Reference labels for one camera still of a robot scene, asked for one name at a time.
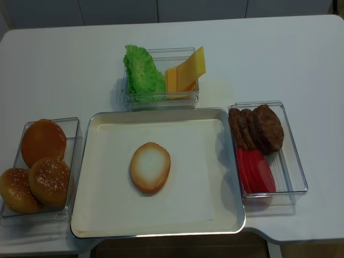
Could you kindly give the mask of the upright yellow cheese slice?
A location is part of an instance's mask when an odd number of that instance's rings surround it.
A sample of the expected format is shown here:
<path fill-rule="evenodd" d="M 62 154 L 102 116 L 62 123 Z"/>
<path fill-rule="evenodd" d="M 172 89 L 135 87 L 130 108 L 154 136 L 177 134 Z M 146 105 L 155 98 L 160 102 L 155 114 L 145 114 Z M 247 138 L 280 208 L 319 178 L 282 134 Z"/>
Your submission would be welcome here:
<path fill-rule="evenodd" d="M 192 53 L 176 67 L 177 91 L 191 91 L 199 77 L 206 73 L 204 47 Z"/>

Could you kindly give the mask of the clear bun container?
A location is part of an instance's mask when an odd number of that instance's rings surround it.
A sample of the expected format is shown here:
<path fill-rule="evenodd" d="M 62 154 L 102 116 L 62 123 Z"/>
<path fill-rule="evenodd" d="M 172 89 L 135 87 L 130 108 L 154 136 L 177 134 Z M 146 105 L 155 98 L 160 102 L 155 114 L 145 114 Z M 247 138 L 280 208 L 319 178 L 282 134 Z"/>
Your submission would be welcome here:
<path fill-rule="evenodd" d="M 37 213 L 17 213 L 2 204 L 1 225 L 12 226 L 37 226 L 42 224 L 65 223 L 71 220 L 76 188 L 81 167 L 82 132 L 80 121 L 76 117 L 53 119 L 52 122 L 61 127 L 67 137 L 66 149 L 63 161 L 70 169 L 70 179 L 67 191 L 67 199 L 64 206 L 52 207 L 44 205 Z"/>

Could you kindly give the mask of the sesame top bun left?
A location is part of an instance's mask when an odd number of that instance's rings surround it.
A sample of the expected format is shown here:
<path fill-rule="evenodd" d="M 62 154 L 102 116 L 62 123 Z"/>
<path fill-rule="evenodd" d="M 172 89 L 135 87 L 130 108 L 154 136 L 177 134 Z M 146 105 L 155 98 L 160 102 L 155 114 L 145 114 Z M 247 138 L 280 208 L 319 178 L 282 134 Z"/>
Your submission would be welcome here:
<path fill-rule="evenodd" d="M 38 213 L 42 206 L 28 184 L 28 170 L 11 168 L 1 175 L 1 196 L 5 205 L 17 213 Z"/>

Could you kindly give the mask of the red tomato slice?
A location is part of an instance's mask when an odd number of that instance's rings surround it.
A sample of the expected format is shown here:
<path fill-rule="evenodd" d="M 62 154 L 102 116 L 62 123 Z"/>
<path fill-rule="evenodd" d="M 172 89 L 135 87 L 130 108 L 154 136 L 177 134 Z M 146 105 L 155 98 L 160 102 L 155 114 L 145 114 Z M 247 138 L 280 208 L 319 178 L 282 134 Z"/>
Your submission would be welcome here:
<path fill-rule="evenodd" d="M 275 192 L 275 181 L 266 158 L 260 153 L 255 154 L 257 165 L 257 180 L 260 184 L 261 192 Z"/>
<path fill-rule="evenodd" d="M 255 189 L 255 184 L 254 184 L 252 177 L 250 175 L 251 166 L 250 166 L 250 160 L 249 160 L 249 157 L 247 154 L 248 154 L 248 152 L 246 150 L 244 150 L 242 152 L 243 184 L 244 184 L 244 188 L 245 188 L 246 193 L 252 194 L 253 190 Z"/>
<path fill-rule="evenodd" d="M 249 166 L 249 177 L 250 177 L 250 188 L 252 193 L 263 193 L 264 188 L 261 184 L 260 173 L 257 165 L 257 161 L 254 156 L 254 152 L 249 150 L 247 153 L 248 166 Z"/>
<path fill-rule="evenodd" d="M 248 179 L 246 177 L 246 170 L 245 170 L 245 166 L 244 166 L 244 163 L 243 163 L 243 150 L 242 148 L 237 148 L 236 149 L 236 157 L 237 157 L 237 162 L 238 162 L 238 168 L 239 168 L 239 173 L 240 173 L 240 178 L 241 178 L 241 181 L 242 181 L 242 184 L 243 184 L 243 188 L 245 190 L 245 192 L 247 194 L 250 194 L 251 193 L 251 189 L 250 189 L 250 186 L 249 186 L 249 182 L 248 182 Z"/>

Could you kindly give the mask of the front red tomato slice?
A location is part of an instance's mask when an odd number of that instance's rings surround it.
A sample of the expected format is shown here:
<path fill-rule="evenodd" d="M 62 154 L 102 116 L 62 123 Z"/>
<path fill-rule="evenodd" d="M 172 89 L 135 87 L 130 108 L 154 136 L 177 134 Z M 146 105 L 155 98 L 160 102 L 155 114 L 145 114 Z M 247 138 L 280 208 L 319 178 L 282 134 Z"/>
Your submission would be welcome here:
<path fill-rule="evenodd" d="M 255 154 L 257 165 L 257 180 L 260 184 L 261 192 L 275 192 L 275 181 L 266 158 L 260 153 Z"/>

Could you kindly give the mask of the green lettuce leaf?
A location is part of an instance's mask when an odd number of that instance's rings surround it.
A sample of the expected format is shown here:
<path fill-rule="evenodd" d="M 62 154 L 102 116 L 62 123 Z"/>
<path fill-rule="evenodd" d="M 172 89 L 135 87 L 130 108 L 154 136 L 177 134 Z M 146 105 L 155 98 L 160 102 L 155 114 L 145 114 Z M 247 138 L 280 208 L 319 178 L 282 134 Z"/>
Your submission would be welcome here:
<path fill-rule="evenodd" d="M 166 92 L 163 74 L 157 69 L 152 56 L 143 47 L 126 45 L 123 63 L 129 83 L 127 93 L 133 102 L 157 102 Z"/>

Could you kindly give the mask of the rear brown beef patty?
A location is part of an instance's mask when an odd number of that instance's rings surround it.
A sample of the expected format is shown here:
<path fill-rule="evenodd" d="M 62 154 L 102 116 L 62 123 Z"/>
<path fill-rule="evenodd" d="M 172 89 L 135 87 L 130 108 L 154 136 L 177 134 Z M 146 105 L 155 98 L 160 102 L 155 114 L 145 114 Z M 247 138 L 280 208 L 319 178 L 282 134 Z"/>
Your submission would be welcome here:
<path fill-rule="evenodd" d="M 243 150 L 247 150 L 247 144 L 244 141 L 240 128 L 239 128 L 239 114 L 240 111 L 238 109 L 229 109 L 228 111 L 228 122 L 231 128 L 231 132 L 234 136 L 234 141 L 237 147 L 242 148 Z"/>

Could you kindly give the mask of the front brown beef patty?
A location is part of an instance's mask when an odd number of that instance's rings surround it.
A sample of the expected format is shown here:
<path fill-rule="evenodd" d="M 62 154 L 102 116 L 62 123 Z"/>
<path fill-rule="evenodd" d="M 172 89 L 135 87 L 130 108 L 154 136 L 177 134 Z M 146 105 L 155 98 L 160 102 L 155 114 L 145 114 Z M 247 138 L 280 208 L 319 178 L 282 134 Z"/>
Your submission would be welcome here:
<path fill-rule="evenodd" d="M 267 104 L 260 105 L 253 111 L 253 122 L 264 155 L 278 152 L 283 146 L 284 131 L 276 113 Z"/>

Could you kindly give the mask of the sesame top bun right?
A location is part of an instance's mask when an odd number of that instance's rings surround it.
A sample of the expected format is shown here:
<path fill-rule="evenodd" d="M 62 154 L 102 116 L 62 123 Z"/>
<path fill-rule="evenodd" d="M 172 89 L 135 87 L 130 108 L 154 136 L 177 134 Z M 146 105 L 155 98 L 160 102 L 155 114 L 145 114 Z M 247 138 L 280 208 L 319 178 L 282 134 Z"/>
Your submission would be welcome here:
<path fill-rule="evenodd" d="M 62 207 L 66 203 L 70 169 L 54 157 L 38 160 L 28 173 L 28 184 L 34 197 L 43 205 Z"/>

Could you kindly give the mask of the rear red tomato slice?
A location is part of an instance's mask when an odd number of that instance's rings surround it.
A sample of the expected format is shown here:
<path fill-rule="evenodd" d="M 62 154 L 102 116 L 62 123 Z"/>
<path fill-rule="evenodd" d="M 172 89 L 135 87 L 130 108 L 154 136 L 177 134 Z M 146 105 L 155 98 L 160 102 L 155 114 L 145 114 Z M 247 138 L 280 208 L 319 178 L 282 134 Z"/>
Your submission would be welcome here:
<path fill-rule="evenodd" d="M 250 189 L 250 186 L 249 186 L 249 182 L 248 182 L 248 179 L 246 177 L 246 170 L 245 170 L 245 166 L 244 166 L 244 163 L 243 163 L 243 150 L 242 148 L 237 148 L 236 149 L 236 157 L 237 157 L 237 162 L 238 162 L 238 168 L 239 168 L 239 173 L 240 173 L 240 178 L 241 178 L 241 181 L 242 181 L 242 184 L 243 184 L 243 188 L 245 190 L 245 192 L 247 194 L 250 194 L 251 193 L 251 189 Z"/>

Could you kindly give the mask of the clear patty tomato container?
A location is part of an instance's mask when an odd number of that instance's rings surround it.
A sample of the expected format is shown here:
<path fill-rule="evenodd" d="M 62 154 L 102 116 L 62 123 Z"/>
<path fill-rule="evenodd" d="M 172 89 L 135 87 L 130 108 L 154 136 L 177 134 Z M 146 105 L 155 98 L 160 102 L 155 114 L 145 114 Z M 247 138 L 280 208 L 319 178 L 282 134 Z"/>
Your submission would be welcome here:
<path fill-rule="evenodd" d="M 267 104 L 276 113 L 281 122 L 284 131 L 283 146 L 278 152 L 274 152 L 271 155 L 264 155 L 257 148 L 243 151 L 253 151 L 254 156 L 256 153 L 260 152 L 266 158 L 275 181 L 276 191 L 252 194 L 245 192 L 237 162 L 236 149 L 239 147 L 236 146 L 232 134 L 234 156 L 239 173 L 243 199 L 247 206 L 257 205 L 267 207 L 293 205 L 300 196 L 307 193 L 308 185 L 283 104 L 281 102 L 235 103 L 230 105 L 228 110 L 238 109 L 241 111 L 243 109 L 249 109 L 254 111 L 258 106 L 263 104 Z"/>

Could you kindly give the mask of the clear lettuce cheese container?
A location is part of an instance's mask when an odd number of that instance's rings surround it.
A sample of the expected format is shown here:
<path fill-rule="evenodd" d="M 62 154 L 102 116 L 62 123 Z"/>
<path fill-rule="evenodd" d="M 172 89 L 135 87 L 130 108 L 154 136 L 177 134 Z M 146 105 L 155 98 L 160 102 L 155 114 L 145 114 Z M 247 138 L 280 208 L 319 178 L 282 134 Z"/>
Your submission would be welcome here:
<path fill-rule="evenodd" d="M 148 49 L 156 68 L 165 74 L 169 68 L 174 68 L 188 59 L 194 52 L 193 47 L 189 48 L 163 48 Z M 131 111 L 157 110 L 157 109 L 194 109 L 199 99 L 199 83 L 196 81 L 190 91 L 165 90 L 160 93 L 130 93 L 130 83 L 127 73 L 123 74 L 121 87 L 123 104 Z"/>

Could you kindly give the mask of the brown bottom bun half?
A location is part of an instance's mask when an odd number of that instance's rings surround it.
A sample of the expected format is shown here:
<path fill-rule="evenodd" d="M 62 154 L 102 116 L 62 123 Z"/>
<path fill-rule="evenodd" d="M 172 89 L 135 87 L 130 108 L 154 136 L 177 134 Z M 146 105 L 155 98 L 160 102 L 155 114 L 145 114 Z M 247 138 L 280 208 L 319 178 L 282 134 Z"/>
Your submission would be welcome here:
<path fill-rule="evenodd" d="M 48 119 L 34 122 L 24 133 L 21 154 L 26 165 L 31 168 L 38 160 L 53 157 L 62 160 L 67 138 L 62 128 Z"/>

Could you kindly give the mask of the sesame bun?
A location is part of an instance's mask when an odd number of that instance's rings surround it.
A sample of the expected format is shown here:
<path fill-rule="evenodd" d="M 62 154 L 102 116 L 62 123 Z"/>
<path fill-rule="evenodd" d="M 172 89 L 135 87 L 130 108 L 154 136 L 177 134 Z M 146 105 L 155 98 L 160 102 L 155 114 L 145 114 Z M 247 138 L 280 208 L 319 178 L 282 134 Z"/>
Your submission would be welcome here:
<path fill-rule="evenodd" d="M 62 207 L 66 203 L 70 169 L 54 157 L 38 160 L 28 173 L 28 184 L 34 197 L 43 205 Z"/>
<path fill-rule="evenodd" d="M 5 205 L 17 213 L 38 213 L 42 206 L 28 184 L 28 170 L 11 168 L 1 175 L 1 196 Z"/>

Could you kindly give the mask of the brown beef patty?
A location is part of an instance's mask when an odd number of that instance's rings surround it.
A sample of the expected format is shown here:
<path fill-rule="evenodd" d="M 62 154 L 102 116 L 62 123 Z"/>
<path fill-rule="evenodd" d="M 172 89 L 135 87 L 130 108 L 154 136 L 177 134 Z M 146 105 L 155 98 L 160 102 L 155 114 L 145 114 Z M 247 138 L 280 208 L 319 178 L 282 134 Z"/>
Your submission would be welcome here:
<path fill-rule="evenodd" d="M 267 104 L 260 105 L 253 111 L 253 122 L 264 155 L 278 152 L 283 146 L 284 131 L 276 113 Z"/>
<path fill-rule="evenodd" d="M 263 144 L 263 142 L 261 141 L 259 135 L 258 135 L 258 132 L 255 128 L 255 125 L 254 125 L 254 121 L 253 121 L 253 111 L 249 111 L 247 113 L 247 123 L 248 123 L 248 127 L 249 127 L 249 131 L 250 131 L 250 134 L 251 134 L 251 137 L 252 137 L 252 140 L 254 142 L 254 144 L 256 145 L 256 148 L 262 153 L 262 154 L 265 154 L 266 153 L 266 148 Z"/>
<path fill-rule="evenodd" d="M 243 150 L 247 150 L 247 144 L 244 141 L 240 128 L 239 128 L 239 114 L 240 111 L 238 109 L 229 109 L 228 111 L 228 122 L 231 128 L 231 132 L 234 136 L 234 141 L 237 147 L 242 148 Z"/>
<path fill-rule="evenodd" d="M 242 137 L 247 145 L 248 149 L 256 149 L 256 145 L 252 139 L 250 134 L 249 126 L 248 126 L 248 115 L 251 113 L 249 109 L 243 109 L 239 113 L 239 127 L 242 134 Z"/>

